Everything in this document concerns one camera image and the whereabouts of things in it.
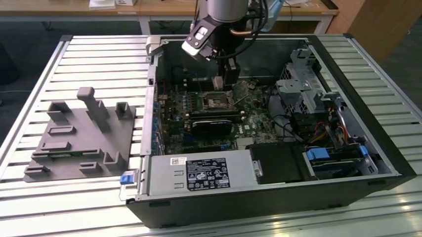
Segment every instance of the slotted metal table surface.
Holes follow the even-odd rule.
[[[65,100],[69,107],[84,107],[75,99],[81,86],[96,89],[95,96],[105,106],[119,101],[136,106],[129,169],[140,165],[147,36],[73,36],[56,47],[0,149],[0,236],[422,235],[421,111],[354,39],[327,35],[319,40],[410,162],[415,179],[348,207],[172,229],[143,226],[120,200],[119,177],[23,182],[23,171],[49,120],[49,103]],[[322,75],[335,90],[327,74]],[[133,195],[135,188],[124,194]]]

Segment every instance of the barcode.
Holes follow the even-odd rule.
[[[185,157],[176,157],[176,158],[171,158],[169,159],[169,165],[180,165],[180,164],[185,164]]]

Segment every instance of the blue tab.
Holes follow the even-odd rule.
[[[367,151],[366,146],[359,146],[359,150],[362,152],[363,157],[366,157],[370,154],[368,151]]]
[[[314,159],[330,159],[330,155],[326,148],[311,148],[306,155],[308,157],[308,160]]]
[[[133,180],[135,180],[135,175],[133,174],[123,174],[120,176],[120,184],[121,185],[133,184],[135,183]]]
[[[311,150],[308,150],[308,151],[306,152],[306,156],[308,157],[308,160],[315,159],[315,157],[314,157],[314,154],[312,154]]]

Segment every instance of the power supply label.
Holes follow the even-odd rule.
[[[189,191],[230,188],[226,158],[187,160],[185,173]]]

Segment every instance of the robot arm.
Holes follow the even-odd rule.
[[[218,76],[223,84],[238,81],[240,68],[236,56],[252,45],[259,31],[268,27],[270,8],[279,12],[283,1],[275,0],[268,7],[267,0],[202,0],[193,28],[181,48],[196,59],[204,57],[218,63]],[[243,43],[244,37],[252,36]]]

